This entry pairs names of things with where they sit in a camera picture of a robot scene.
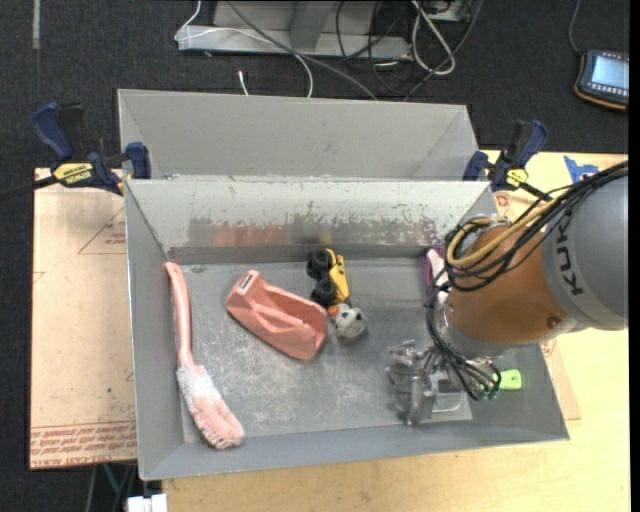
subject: pink brush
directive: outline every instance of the pink brush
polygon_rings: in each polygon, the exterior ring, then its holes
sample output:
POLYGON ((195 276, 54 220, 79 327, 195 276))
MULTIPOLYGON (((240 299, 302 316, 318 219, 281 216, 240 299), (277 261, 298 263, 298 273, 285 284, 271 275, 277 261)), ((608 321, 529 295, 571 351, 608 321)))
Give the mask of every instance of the pink brush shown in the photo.
POLYGON ((167 262, 173 288, 173 302, 178 323, 178 370, 180 391, 196 426, 214 448, 224 450, 238 446, 244 429, 227 407, 204 366, 193 360, 191 352, 191 307, 187 283, 180 265, 167 262))

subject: green tag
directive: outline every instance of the green tag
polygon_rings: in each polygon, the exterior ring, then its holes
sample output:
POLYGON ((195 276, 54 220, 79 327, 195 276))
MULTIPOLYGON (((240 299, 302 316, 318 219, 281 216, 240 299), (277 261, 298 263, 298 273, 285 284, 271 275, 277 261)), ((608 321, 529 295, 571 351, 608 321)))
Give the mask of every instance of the green tag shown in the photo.
POLYGON ((500 372, 500 389, 503 391, 518 391, 522 387, 522 378, 520 371, 515 368, 512 370, 503 370, 500 372))

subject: cable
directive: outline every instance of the cable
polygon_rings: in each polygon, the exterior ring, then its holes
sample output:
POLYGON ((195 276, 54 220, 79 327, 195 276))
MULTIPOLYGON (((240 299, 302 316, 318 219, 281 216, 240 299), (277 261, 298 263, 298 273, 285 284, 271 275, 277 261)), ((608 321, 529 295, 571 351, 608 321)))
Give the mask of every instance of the cable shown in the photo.
MULTIPOLYGON (((475 12, 471 16, 471 19, 469 20, 469 24, 467 25, 467 30, 465 31, 464 35, 462 36, 462 39, 458 42, 456 47, 451 51, 451 53, 453 55, 456 55, 460 51, 460 48, 462 48, 464 43, 467 41, 469 35, 471 34, 471 30, 473 29, 474 25, 476 24, 476 22, 478 20, 478 17, 479 17, 480 11, 482 10, 482 5, 483 4, 484 4, 484 0, 478 0, 478 4, 477 4, 477 7, 475 9, 475 12)), ((444 67, 444 65, 447 63, 448 60, 449 60, 448 58, 444 59, 434 69, 439 70, 440 68, 444 67)), ((403 102, 404 101, 409 101, 411 96, 413 96, 418 91, 418 89, 420 89, 433 76, 434 76, 433 73, 427 73, 422 78, 422 80, 420 80, 420 82, 418 82, 415 86, 413 86, 413 88, 404 96, 404 98, 402 98, 402 101, 403 102)))
POLYGON ((316 64, 317 66, 320 66, 322 68, 325 68, 329 71, 331 71, 332 73, 335 73, 336 75, 344 78, 345 80, 348 80, 349 82, 351 82, 352 84, 356 85, 359 89, 361 89, 362 91, 364 91, 367 96, 369 96, 371 99, 377 101, 378 98, 376 98, 375 94, 373 94, 366 86, 364 86, 363 84, 361 84, 358 80, 356 80, 355 78, 353 78, 352 76, 349 76, 346 73, 343 73, 342 71, 340 71, 339 69, 334 68, 333 66, 330 66, 329 64, 326 64, 324 62, 322 62, 321 60, 318 59, 314 59, 313 57, 310 57, 309 55, 306 55, 304 53, 301 53, 293 48, 291 48, 290 46, 287 46, 285 44, 282 44, 281 42, 273 39, 271 36, 267 35, 264 33, 264 31, 262 31, 260 28, 258 28, 252 21, 248 20, 247 17, 240 12, 240 10, 233 5, 230 1, 227 0, 227 4, 229 5, 229 7, 231 7, 231 9, 233 10, 233 12, 236 13, 236 15, 246 24, 248 25, 250 28, 252 28, 253 30, 255 30, 258 34, 260 34, 260 36, 264 37, 265 39, 267 39, 268 41, 271 41, 271 43, 273 43, 275 46, 277 46, 278 48, 285 50, 287 53, 290 53, 291 55, 297 55, 298 57, 300 57, 301 59, 304 59, 308 62, 312 62, 313 64, 316 64))
POLYGON ((244 85, 244 76, 242 71, 238 70, 238 78, 240 78, 240 85, 242 86, 242 90, 244 91, 245 96, 249 96, 249 91, 247 91, 247 86, 244 85))
MULTIPOLYGON (((353 52, 350 55, 347 55, 346 50, 344 48, 344 44, 342 42, 342 33, 340 31, 340 13, 342 12, 342 8, 344 7, 344 0, 342 2, 340 2, 340 4, 338 5, 338 8, 336 9, 336 16, 335 16, 335 24, 336 24, 336 37, 338 39, 338 45, 340 46, 340 53, 342 54, 342 60, 346 61, 346 60, 351 60, 355 57, 359 57, 360 55, 362 55, 364 52, 369 52, 371 53, 371 49, 377 45, 380 41, 382 41, 385 37, 387 37, 387 35, 389 34, 389 32, 393 29, 393 27, 400 21, 400 18, 402 17, 402 12, 398 15, 398 17, 396 18, 396 20, 389 26, 389 28, 387 29, 387 31, 382 34, 379 35, 375 40, 372 40, 372 30, 373 30, 373 26, 370 27, 369 30, 369 40, 367 42, 367 44, 365 46, 363 46, 362 48, 360 48, 359 50, 353 52)), ((376 14, 380 8, 380 5, 382 4, 381 1, 376 2, 375 7, 373 8, 373 15, 371 16, 371 23, 373 25, 373 21, 375 20, 376 14)))
MULTIPOLYGON (((251 32, 247 32, 245 30, 239 29, 239 28, 234 28, 234 27, 213 27, 210 29, 207 29, 203 32, 199 32, 197 34, 193 34, 191 36, 187 36, 187 37, 183 37, 181 39, 175 39, 176 42, 182 42, 182 41, 188 41, 190 39, 195 39, 196 37, 202 37, 204 35, 207 34, 211 34, 212 32, 233 32, 235 34, 240 34, 243 35, 245 37, 248 37, 250 39, 254 39, 256 41, 260 41, 262 43, 266 43, 269 45, 273 45, 273 43, 269 40, 269 39, 265 39, 263 37, 259 37, 256 36, 255 34, 252 34, 251 32)), ((304 61, 304 59, 302 57, 300 57, 299 55, 295 55, 292 54, 292 57, 294 57, 298 62, 300 62, 300 64, 302 64, 302 66, 304 67, 305 71, 307 72, 307 76, 309 77, 309 91, 307 92, 307 98, 311 98, 311 95, 313 94, 313 74, 311 73, 311 70, 309 69, 309 66, 307 65, 307 63, 304 61)))
POLYGON ((571 22, 569 23, 569 44, 571 45, 571 48, 573 49, 573 51, 576 53, 576 55, 581 56, 582 55, 582 51, 580 51, 578 49, 578 47, 576 46, 575 41, 573 40, 573 25, 576 22, 576 18, 578 17, 578 11, 580 10, 580 4, 581 4, 582 0, 576 0, 576 5, 573 8, 573 14, 571 15, 571 22))
MULTIPOLYGON (((434 276, 433 282, 437 282, 438 279, 439 276, 434 276)), ((485 364, 487 364, 492 371, 491 375, 487 374, 474 362, 468 361, 462 355, 458 354, 444 341, 440 333, 438 333, 435 319, 435 305, 438 301, 438 293, 441 291, 447 291, 447 285, 430 285, 427 287, 427 302, 425 304, 427 308, 427 329, 433 339, 434 349, 442 356, 442 365, 444 368, 449 368, 456 374, 460 384, 473 400, 492 399, 500 389, 502 380, 500 370, 493 363, 487 361, 485 364)))
POLYGON ((87 493, 87 503, 84 507, 84 512, 91 512, 93 508, 93 492, 96 487, 96 476, 98 475, 98 465, 94 464, 93 471, 91 472, 91 480, 89 481, 89 492, 87 493))
POLYGON ((416 63, 422 69, 424 69, 427 73, 432 73, 434 75, 443 76, 443 75, 448 75, 448 74, 452 73, 453 70, 456 68, 456 61, 455 61, 455 58, 453 56, 453 53, 451 52, 451 49, 449 48, 449 45, 444 40, 444 38, 442 37, 442 34, 440 34, 440 32, 438 31, 436 26, 433 24, 433 22, 431 21, 431 19, 427 15, 427 13, 424 11, 422 6, 418 2, 416 2, 415 0, 413 2, 411 2, 411 5, 413 5, 415 7, 415 9, 418 11, 418 14, 416 15, 415 22, 413 23, 413 30, 411 32, 411 52, 413 54, 413 58, 415 59, 416 63), (424 22, 427 24, 427 26, 429 27, 431 32, 433 32, 433 35, 436 36, 436 39, 438 40, 438 42, 440 43, 442 48, 444 48, 445 52, 447 53, 447 58, 436 69, 432 69, 429 66, 427 66, 424 63, 424 61, 420 58, 420 56, 418 55, 417 40, 418 40, 418 28, 420 26, 420 19, 424 20, 424 22), (445 69, 444 71, 440 71, 440 68, 442 66, 444 66, 444 64, 447 61, 450 61, 451 65, 447 69, 445 69))
POLYGON ((517 268, 526 260, 534 249, 553 232, 554 228, 565 218, 565 213, 576 208, 590 194, 610 181, 628 175, 628 161, 621 162, 600 171, 583 181, 560 187, 550 191, 562 194, 552 199, 552 201, 539 206, 543 201, 538 199, 516 221, 503 233, 491 240, 488 244, 471 253, 461 255, 464 240, 472 233, 479 230, 486 230, 486 227, 496 221, 491 217, 472 220, 463 226, 457 226, 446 237, 446 257, 445 269, 448 273, 449 282, 452 287, 462 291, 473 291, 483 288, 495 279, 517 268), (525 244, 534 239, 538 233, 544 232, 540 240, 530 248, 516 265, 511 265, 514 256, 525 244), (510 236, 517 234, 511 248, 499 257, 487 262, 489 256, 495 249, 510 236), (475 284, 462 284, 460 279, 475 278, 475 284))
POLYGON ((182 26, 176 31, 176 33, 173 35, 173 40, 178 42, 178 33, 185 29, 187 26, 191 25, 191 23, 193 22, 193 20, 195 20, 198 15, 200 14, 200 9, 202 8, 202 0, 198 1, 198 5, 196 6, 196 10, 195 12, 191 15, 191 18, 189 18, 187 21, 185 21, 182 26))

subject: metal tray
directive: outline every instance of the metal tray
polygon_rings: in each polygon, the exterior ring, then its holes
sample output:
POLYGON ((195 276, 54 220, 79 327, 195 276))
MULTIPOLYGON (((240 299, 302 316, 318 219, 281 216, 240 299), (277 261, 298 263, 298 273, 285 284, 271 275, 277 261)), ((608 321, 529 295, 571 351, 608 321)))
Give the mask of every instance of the metal tray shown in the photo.
POLYGON ((524 386, 482 403, 440 404, 430 421, 398 418, 386 350, 431 343, 422 258, 458 222, 495 212, 486 183, 402 179, 181 176, 128 181, 127 251, 138 458, 145 480, 347 462, 567 437, 537 346, 503 365, 524 386), (367 335, 342 345, 329 331, 309 362, 275 351, 225 311, 248 269, 308 297, 307 253, 346 258, 367 335), (173 312, 164 261, 180 263, 190 289, 193 346, 245 426, 244 445, 202 441, 175 379, 173 312))

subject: black wheel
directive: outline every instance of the black wheel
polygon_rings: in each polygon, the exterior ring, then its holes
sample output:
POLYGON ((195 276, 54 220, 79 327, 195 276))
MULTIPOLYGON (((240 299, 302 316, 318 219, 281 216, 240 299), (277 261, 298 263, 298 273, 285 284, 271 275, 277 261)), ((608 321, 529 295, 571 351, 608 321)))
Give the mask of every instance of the black wheel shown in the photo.
POLYGON ((312 272, 326 274, 329 271, 331 256, 328 251, 320 249, 309 255, 309 267, 312 272))
POLYGON ((327 306, 336 298, 336 285, 330 279, 320 279, 311 293, 311 298, 318 304, 327 306))

